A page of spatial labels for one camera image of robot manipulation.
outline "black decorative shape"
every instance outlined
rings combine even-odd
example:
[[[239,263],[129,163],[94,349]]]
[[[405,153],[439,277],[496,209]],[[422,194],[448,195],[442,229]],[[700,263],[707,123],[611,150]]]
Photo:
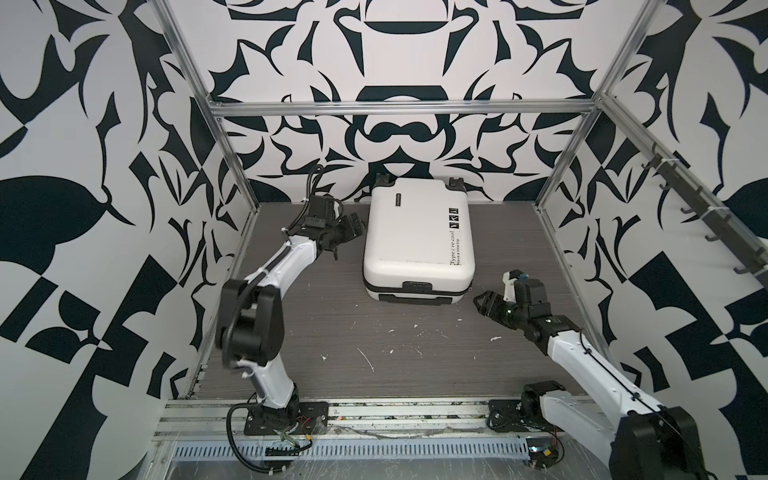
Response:
[[[610,176],[608,176],[608,173],[605,171],[605,169],[603,167],[600,167],[592,177],[592,180],[590,180],[589,184],[587,185],[587,210],[588,211],[590,212],[592,211],[592,206],[594,205],[594,199],[598,192],[598,184],[603,184],[606,187],[608,187],[608,190],[611,191],[611,193],[614,195],[614,197],[617,198],[617,200],[621,200],[622,202],[626,203],[626,200],[621,195],[621,192],[616,188],[614,181],[611,179]]]
[[[587,213],[587,210],[584,208],[584,204],[581,202],[581,198],[577,198],[574,203],[577,204],[579,207],[581,207],[581,213],[578,213],[576,210],[571,208],[571,210],[568,211],[568,214],[565,215],[565,218],[560,223],[558,228],[565,227],[566,225],[568,225],[570,222],[574,220],[584,218],[584,215]]]
[[[208,176],[205,174],[203,170],[200,170],[197,172],[197,176],[192,180],[192,184],[190,185],[190,189],[187,191],[187,194],[184,196],[184,199],[181,201],[181,204],[184,205],[186,202],[188,202],[192,195],[197,191],[198,188],[205,185],[205,197],[208,201],[208,211],[211,215],[214,214],[214,186],[208,179]]]
[[[572,118],[578,117],[579,113],[569,114],[540,114],[536,117],[536,121],[533,123],[533,130],[541,130],[542,128],[554,127],[555,125],[564,124]]]
[[[744,2],[746,2],[746,0],[731,0],[731,2],[728,5],[722,7],[721,10],[719,10],[716,14],[714,14],[712,16],[713,17],[717,17],[718,15],[722,15],[724,13],[728,13],[731,10],[733,10],[733,9],[735,9],[737,7],[740,7]]]
[[[766,38],[768,38],[768,28],[766,28],[766,25],[768,25],[768,8],[762,8],[752,15],[735,18],[734,20],[729,20],[728,22],[723,23],[749,30],[757,37],[759,43],[763,43]]]
[[[56,51],[56,43],[51,36],[48,43],[45,44],[40,83],[38,83],[35,93],[27,98],[17,98],[0,78],[0,103],[20,122],[29,123],[67,90],[74,87],[78,82],[82,84],[91,60],[106,39],[107,35],[99,35],[80,44],[74,50],[74,68],[69,71],[61,64]]]
[[[167,129],[167,124],[162,121],[161,116],[157,113],[157,100],[159,97],[167,92],[174,91],[170,86],[170,82],[167,79],[165,70],[163,69],[164,62],[161,60],[166,54],[170,54],[170,48],[165,42],[163,34],[157,33],[151,28],[147,27],[135,14],[136,9],[146,3],[145,0],[127,0],[123,12],[119,15],[120,22],[125,28],[126,33],[131,38],[131,48],[134,52],[134,60],[136,62],[136,70],[141,83],[141,93],[147,91],[147,78],[152,77],[155,83],[155,88],[152,90],[154,96],[154,116],[155,118]],[[144,133],[147,131],[148,123],[148,99],[147,95],[141,95],[144,106],[144,122],[141,125],[141,135],[139,138],[144,137]]]
[[[249,178],[248,183],[259,202],[290,202],[290,197],[277,187],[253,178]]]
[[[250,130],[269,133],[269,129],[266,127],[264,117],[227,117],[227,121],[231,121],[235,125],[240,125],[241,127],[245,127]]]
[[[261,144],[259,147],[255,150],[250,152],[249,154],[237,154],[238,157],[240,157],[240,161],[243,163],[243,170],[248,170],[253,165],[256,164],[257,161],[261,160],[261,157],[264,155],[264,139],[261,139]]]
[[[591,228],[587,225],[587,233],[584,235],[584,241],[581,242],[581,247],[578,249],[578,254],[583,258],[584,260],[587,259],[587,248],[589,247],[589,232],[591,231]]]
[[[496,115],[495,117],[486,117],[482,124],[480,125],[480,129],[478,130],[478,137],[477,137],[477,145],[476,147],[480,146],[480,140],[482,139],[483,134],[490,134],[495,133],[499,131],[504,131],[512,128],[514,125],[509,124],[502,127],[502,118],[504,118],[503,114]]]
[[[176,280],[152,256],[148,256],[102,338],[112,350],[96,349],[87,368],[93,368],[99,376],[129,386],[147,340],[124,324],[139,312],[154,315],[160,301],[175,286]]]
[[[96,353],[105,350],[97,349]],[[99,366],[94,354],[74,385],[56,420],[27,465],[23,480],[86,478],[96,435],[107,416],[94,405],[93,387]]]
[[[304,41],[301,43],[301,46],[299,47],[299,54],[296,56],[296,60],[304,60],[310,65],[312,64],[312,40],[315,36],[315,30],[317,29],[317,25],[319,23],[320,22],[317,20],[312,22],[310,33],[306,35],[306,38],[304,38]]]
[[[640,370],[634,368],[633,366],[629,366],[624,362],[619,363],[619,365],[621,365],[622,370],[634,375],[634,382],[633,382],[634,386],[636,386],[637,388],[640,388],[640,384],[643,382],[643,373]]]
[[[176,221],[175,218],[171,218],[168,221],[168,224],[171,225],[179,233],[179,237],[181,237],[181,241],[184,242],[184,249],[187,251],[187,255],[184,258],[184,266],[181,268],[182,270],[187,268],[187,264],[190,261],[190,251],[192,247],[190,246],[189,230],[187,230],[187,228],[190,226],[190,223],[192,222],[189,220],[184,220],[184,226],[182,227],[181,225],[179,225],[179,223]]]
[[[746,105],[750,102],[750,85],[754,85],[755,88],[768,94],[768,71],[758,73],[755,70],[755,53],[738,41],[720,37],[714,39],[730,56],[739,71],[739,75],[741,75],[741,80],[744,83],[744,105],[741,110],[743,113],[746,110]]]
[[[74,330],[93,330],[99,311],[65,291],[58,301],[58,314]]]
[[[187,145],[181,140],[181,136],[176,130],[176,127],[170,124],[164,126],[168,131],[168,139],[160,150],[173,155],[184,169],[184,173],[189,177],[193,172],[198,171],[200,166],[192,158],[190,151],[187,149]]]
[[[27,127],[21,127],[17,131],[13,132],[10,137],[3,140],[3,142],[0,143],[0,158],[10,154],[14,148],[18,147],[22,140],[24,140],[24,137],[28,131],[29,130],[27,130]]]
[[[230,8],[230,18],[233,20],[273,20],[278,22],[295,22],[299,15],[299,9],[305,3],[310,3],[312,1],[313,0],[301,0],[301,2],[293,8],[281,8],[276,12],[269,13],[243,13]]]
[[[638,150],[632,142],[630,142],[628,139],[624,140],[621,145],[619,145],[619,148],[616,150],[616,153],[614,153],[614,156],[611,157],[611,159],[605,165],[605,170],[613,170],[616,172],[616,175],[618,175],[624,169],[624,165],[626,165],[628,161],[632,160],[632,158],[634,158],[634,156],[639,153],[640,150]]]
[[[698,27],[701,18],[696,15],[688,0],[675,2],[670,4],[670,6],[680,11],[682,16],[663,31],[655,35],[648,35],[640,46],[637,53],[652,58],[652,61],[643,80],[637,87],[637,91],[648,93],[654,98],[656,106],[654,113],[643,123],[644,126],[648,127],[661,115],[659,105],[664,89],[658,88],[657,85],[659,85],[664,75],[668,76],[667,120],[669,121],[672,135],[677,139],[672,115],[672,99],[677,84],[677,76],[680,73],[680,66],[683,63],[686,43]]]
[[[277,135],[286,127],[289,130],[295,131],[300,134],[317,135],[318,141],[320,143],[320,150],[322,150],[323,149],[323,129],[320,127],[320,123],[317,120],[313,120],[311,118],[306,118],[302,116],[299,116],[299,122],[301,123],[301,127],[293,127],[291,124],[288,123],[285,117],[281,117],[280,128],[278,128],[273,135]]]
[[[200,165],[205,164],[210,151],[213,150],[216,140],[205,123],[203,112],[197,106],[197,102],[190,98],[190,136],[192,137],[192,150]]]
[[[96,8],[101,13],[109,14],[106,10],[104,10],[104,7],[98,4],[96,0],[85,0],[85,3],[89,4],[91,7]]]
[[[599,258],[600,254],[595,252],[595,257]],[[616,340],[616,336],[614,335],[614,331],[611,329],[611,322],[608,320],[608,307],[611,305],[611,297],[614,295],[613,290],[603,298],[603,300],[598,303],[598,309],[600,310],[600,319],[603,326],[603,338],[605,338],[605,342],[610,345],[611,342]]]
[[[509,43],[504,39],[504,34],[502,34],[502,27],[498,23],[498,20],[493,21],[493,26],[496,27],[496,61],[494,61],[494,65],[499,63],[502,60],[509,60],[512,58],[510,52],[509,52]]]
[[[768,290],[761,288],[725,306],[735,325],[756,325],[768,320]]]
[[[56,245],[90,230],[105,211],[133,225],[88,189],[58,177],[16,177],[0,181],[0,260],[43,274]]]
[[[0,336],[16,342],[56,287],[57,285],[50,280],[42,276],[38,278],[35,285],[16,304],[11,314],[3,323],[0,323]]]
[[[664,252],[642,266],[629,280],[648,295],[656,310],[674,307],[695,319],[666,337],[680,354],[692,380],[741,362],[730,343],[712,345],[723,332]]]
[[[248,65],[245,62],[245,55],[243,54],[244,40],[237,41],[237,52],[235,53],[235,59],[230,67],[222,72],[211,71],[210,76],[214,79],[214,88],[210,92],[210,96],[216,101],[223,101],[221,95],[229,90],[230,86],[243,75],[248,75]]]
[[[723,416],[733,427],[739,439],[739,450],[744,470],[748,475],[765,475],[768,472],[768,457],[764,445],[754,439],[768,429],[768,417],[764,415],[764,406],[768,405],[768,393],[755,378],[747,364],[740,357],[731,363],[725,359],[713,359],[725,368],[731,368],[736,379],[736,396],[733,401],[720,409]]]
[[[101,118],[101,122],[96,125],[96,131],[98,132],[98,139],[101,143],[101,184],[104,184],[104,179],[107,176],[107,133],[115,125],[120,124],[120,116],[118,115],[118,109],[114,106],[114,92],[109,96],[107,102],[107,108],[104,110],[104,116]]]
[[[536,155],[541,162],[547,167],[554,168],[554,161],[560,156],[562,151],[549,151],[545,150],[539,143],[538,137],[534,141],[533,148],[536,151]]]
[[[480,21],[480,15],[478,15],[477,10],[472,7],[467,7],[464,9],[456,7],[453,8],[453,20],[464,16],[472,17],[472,23],[462,28],[461,30],[452,31],[448,35],[448,49],[445,51],[445,63],[442,67],[443,75],[445,75],[445,73],[451,67],[451,63],[453,63],[453,59],[456,56],[456,52],[458,52],[458,48],[462,46],[464,38],[466,38],[469,31],[472,30],[472,28],[474,28],[475,25],[477,25],[477,23]]]
[[[536,32],[533,28],[518,24],[518,28],[520,28],[520,31],[523,32],[523,35],[525,36],[525,43],[532,46],[536,49],[536,58],[534,61],[528,66],[528,68],[523,72],[523,75],[527,74],[531,71],[531,69],[538,63],[539,59],[544,56],[545,53],[548,51],[554,50],[560,45],[563,45],[564,43],[568,42],[567,38],[564,38],[562,40],[558,40],[552,45],[549,45],[547,48],[544,48],[544,44],[541,41],[541,36],[539,36],[538,32]]]
[[[168,367],[171,366],[176,359],[173,356],[163,352],[163,355],[159,358],[154,368],[152,369],[152,377],[149,380],[149,387],[147,388],[147,395],[153,396],[156,399],[160,398],[160,387],[163,383],[163,374],[165,374]]]
[[[670,383],[664,374],[664,366],[648,347],[639,349],[634,355],[650,370],[650,380],[654,384],[654,392],[670,388]]]
[[[576,95],[575,98],[591,98],[592,88],[589,86],[589,82],[592,79],[592,75],[597,70],[581,70],[576,66],[572,54],[572,42],[568,40],[568,47],[565,49],[560,65],[558,66],[558,73],[566,75],[574,82],[574,86],[583,94]]]
[[[200,258],[200,255],[203,253],[203,249],[205,248],[205,222],[203,222],[203,228],[201,230],[200,240],[197,241],[197,249],[195,249],[194,257],[192,258],[192,261],[187,264],[187,272],[181,277],[181,280],[179,280],[180,286],[187,285],[187,281],[192,274],[192,269],[194,268],[195,264],[197,263],[197,259]]]
[[[522,184],[510,191],[504,196],[504,201],[513,200],[536,200],[541,189],[544,188],[544,184],[547,182],[547,178],[537,178],[536,180]]]
[[[725,148],[725,138],[728,135],[730,126],[726,124],[720,116],[720,112],[717,110],[717,104],[715,104],[715,99],[712,98],[711,93],[707,93],[707,106],[704,108],[700,123],[714,130],[718,138],[717,173],[720,176],[720,183],[712,190],[712,192],[717,195],[717,192],[723,188],[723,149]]]
[[[147,200],[149,200],[149,209],[152,216],[149,230],[152,231],[152,228],[154,227],[154,198],[152,197],[152,192],[149,188],[149,179],[152,177],[160,178],[160,176],[157,175],[154,168],[149,165],[149,161],[147,161],[147,158],[141,152],[139,152],[139,155],[137,155],[134,161],[131,162],[130,169],[136,179],[139,180],[141,187],[144,188],[144,193],[147,195]]]
[[[515,5],[515,2],[512,0],[502,0],[503,2],[509,2],[512,4],[512,7],[515,8],[515,20],[518,22],[524,21],[524,20],[568,20],[568,19],[574,19],[574,18],[581,18],[581,12],[584,10],[584,8],[577,8],[576,10],[571,10],[570,12],[562,12],[562,13],[546,13],[546,12],[540,12],[539,10],[534,10],[530,7],[520,8],[517,5]]]
[[[624,237],[627,231],[640,221],[640,217],[635,215],[626,223],[621,220],[621,217],[616,217],[614,220],[617,222],[616,236],[614,237],[614,256],[616,257],[616,261],[618,262],[619,266],[623,269],[624,266],[621,265],[621,257],[619,257],[619,245],[621,244],[621,239]]]
[[[598,121],[594,123],[594,127],[587,135],[587,146],[600,164],[604,164],[608,159],[615,140],[616,125],[606,114],[600,114]]]
[[[448,22],[366,22],[372,30],[391,35],[420,35],[437,31]]]
[[[357,68],[360,70],[361,75],[365,75],[366,71],[362,64],[362,34],[358,31],[349,30],[342,25],[339,21],[342,17],[352,17],[360,20],[360,5],[357,8],[350,10],[349,8],[340,8],[336,14],[333,15],[333,23],[344,34],[346,43],[349,45],[349,50],[352,51],[352,55],[355,57]]]
[[[93,18],[89,15],[80,13],[77,10],[73,10],[67,5],[57,2],[57,0],[51,0],[51,7],[53,8],[54,15],[56,15],[58,30],[69,41],[72,40],[72,34],[75,30],[87,23],[97,22],[99,20],[98,18]]]
[[[238,7],[238,8],[255,7],[255,6],[261,5],[261,3],[263,1],[264,0],[251,0],[248,3],[241,3],[241,4],[238,4],[238,5],[232,5],[232,6],[233,7]],[[226,5],[227,4],[227,0],[222,0],[222,2],[223,2],[222,5]]]
[[[218,250],[215,240],[214,249]],[[203,315],[205,315],[205,307],[200,305],[200,303],[198,303],[195,299],[192,299],[192,304],[194,305],[195,320],[197,323],[195,324],[194,336],[192,337],[190,345],[192,345],[196,350],[199,350],[200,344],[203,342]]]
[[[179,398],[179,389],[176,388],[176,381],[179,380],[179,379],[184,378],[185,376],[187,376],[187,372],[188,371],[189,371],[189,369],[181,370],[179,373],[177,373],[176,375],[172,376],[170,378],[170,380],[169,380],[169,382],[170,382],[170,394],[174,397],[174,400]]]
[[[27,348],[70,363],[80,349],[78,334],[63,326],[53,326],[37,332],[27,341]]]
[[[614,271],[614,274],[618,278],[619,282],[624,283],[627,281],[627,277],[624,276],[624,273],[616,266],[616,263],[614,263],[614,259],[611,256],[611,254],[608,252],[608,247],[605,244],[605,239],[603,238],[603,234],[600,232],[600,219],[595,219],[595,222],[598,224],[598,235],[595,239],[598,247],[600,247],[600,250],[605,255],[606,260],[608,260],[608,264],[611,265],[611,269]]]

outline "black and white patterned wall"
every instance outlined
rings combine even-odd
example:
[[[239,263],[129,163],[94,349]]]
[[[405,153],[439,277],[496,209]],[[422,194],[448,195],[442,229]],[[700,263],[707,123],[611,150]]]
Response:
[[[641,0],[171,0],[227,102],[589,98]],[[229,118],[260,200],[304,174],[347,200],[376,173],[464,177],[473,200],[534,200],[576,114]]]
[[[0,18],[0,476],[120,478],[249,209],[144,0]]]
[[[757,235],[768,211],[768,5],[670,0],[616,92]],[[546,204],[628,378],[697,420],[719,478],[768,474],[768,293],[602,116]]]

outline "aluminum frame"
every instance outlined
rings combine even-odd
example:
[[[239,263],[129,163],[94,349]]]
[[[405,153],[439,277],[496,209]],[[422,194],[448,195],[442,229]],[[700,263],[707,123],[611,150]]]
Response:
[[[538,214],[538,218],[541,221],[541,225],[544,227],[545,236],[547,237],[549,244],[552,245],[554,257],[558,261],[560,270],[562,271],[563,277],[565,278],[565,283],[568,285],[568,289],[571,291],[571,295],[574,297],[574,301],[576,302],[576,306],[579,309],[581,318],[584,319],[584,327],[587,329],[587,334],[592,343],[592,346],[605,359],[607,359],[608,362],[611,362],[613,366],[618,368],[618,362],[616,362],[616,360],[611,355],[611,350],[608,348],[608,344],[605,342],[605,338],[602,336],[602,334],[599,333],[598,326],[595,325],[592,316],[589,314],[587,305],[584,302],[584,297],[581,295],[581,289],[576,283],[573,271],[571,270],[568,261],[565,259],[564,253],[562,249],[558,248],[557,237],[555,236],[554,226],[549,219],[549,215],[547,215],[546,210],[542,208],[536,208],[536,213]]]
[[[165,41],[179,61],[181,73],[184,75],[187,84],[192,90],[192,95],[197,102],[197,106],[200,108],[200,112],[203,115],[203,119],[205,120],[208,129],[221,149],[224,161],[227,162],[227,166],[234,176],[237,187],[240,189],[250,210],[255,212],[259,207],[259,201],[256,199],[256,195],[250,187],[250,182],[246,177],[245,171],[243,171],[243,165],[240,163],[240,158],[232,148],[227,132],[221,127],[220,119],[216,119],[210,110],[203,80],[200,78],[197,66],[187,48],[187,43],[184,41],[184,37],[181,34],[181,29],[176,22],[173,11],[168,5],[167,0],[150,0],[149,2],[163,29]]]
[[[598,98],[605,95],[607,92],[613,91],[616,84],[621,80],[622,75],[624,75],[624,72],[627,70],[627,65],[629,65],[629,62],[643,44],[643,41],[648,34],[650,24],[656,17],[656,13],[659,11],[659,8],[666,3],[667,0],[646,0],[643,6],[640,7],[640,12],[632,22],[632,26],[630,27],[627,36],[624,37],[624,40],[621,42],[621,46],[616,52],[608,72],[605,74],[598,89],[592,96],[596,106]],[[560,157],[556,160],[551,175],[547,178],[538,198],[536,198],[537,205],[545,206],[557,190],[565,172],[570,168],[576,152],[581,146],[581,142],[587,138],[599,116],[600,111],[598,107],[596,111],[589,112],[589,114],[581,119],[581,123],[574,130],[571,139],[568,141],[568,145],[566,145],[563,153],[561,153]]]
[[[374,114],[505,114],[581,113],[594,106],[592,99],[444,100],[444,101],[327,101],[327,102],[212,102],[217,117],[269,117],[283,115]]]

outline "white suitcase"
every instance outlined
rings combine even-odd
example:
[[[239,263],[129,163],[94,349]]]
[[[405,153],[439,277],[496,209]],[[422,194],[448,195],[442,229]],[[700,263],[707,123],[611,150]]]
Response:
[[[458,302],[475,275],[464,180],[377,175],[362,275],[375,300]]]

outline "wooden floor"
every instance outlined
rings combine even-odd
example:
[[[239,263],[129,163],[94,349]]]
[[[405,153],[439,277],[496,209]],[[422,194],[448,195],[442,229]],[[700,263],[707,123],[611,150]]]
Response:
[[[368,217],[367,205],[346,205]],[[253,272],[282,243],[280,228],[300,205],[263,204],[240,269]],[[520,269],[547,287],[553,313],[583,320],[530,204],[469,207],[476,271],[472,290],[455,305],[414,306],[371,299],[362,283],[365,238],[323,253],[283,298],[286,371],[305,398],[516,395],[524,384],[554,379],[578,384],[529,341],[480,316],[472,297],[501,292],[502,273]],[[250,382],[224,371],[210,355],[199,399],[242,399]]]

